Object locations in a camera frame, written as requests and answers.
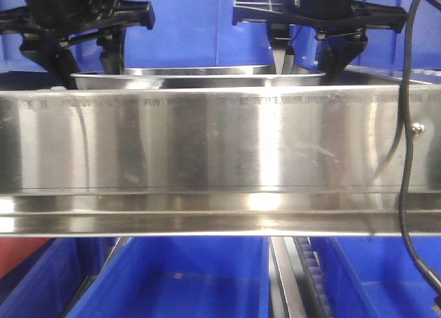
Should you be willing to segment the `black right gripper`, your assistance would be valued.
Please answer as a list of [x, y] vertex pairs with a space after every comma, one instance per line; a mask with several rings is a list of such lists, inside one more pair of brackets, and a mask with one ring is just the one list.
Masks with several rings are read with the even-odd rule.
[[268, 39], [277, 74], [294, 71], [290, 25], [314, 28], [318, 34], [317, 69], [322, 82], [334, 82], [368, 43], [366, 29], [400, 33], [406, 10], [356, 0], [234, 0], [232, 25], [268, 23]]

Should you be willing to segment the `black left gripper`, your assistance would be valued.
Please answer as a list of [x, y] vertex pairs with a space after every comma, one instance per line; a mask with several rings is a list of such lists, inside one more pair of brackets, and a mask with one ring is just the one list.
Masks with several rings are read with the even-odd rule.
[[125, 27], [143, 26], [149, 30], [154, 27], [154, 10], [149, 1], [24, 1], [22, 7], [1, 11], [1, 34], [22, 34], [20, 53], [70, 90], [77, 89], [72, 74], [78, 72], [78, 64], [72, 52], [61, 47], [57, 39], [92, 30], [103, 31], [96, 40], [102, 47], [103, 70], [105, 74], [123, 74]]

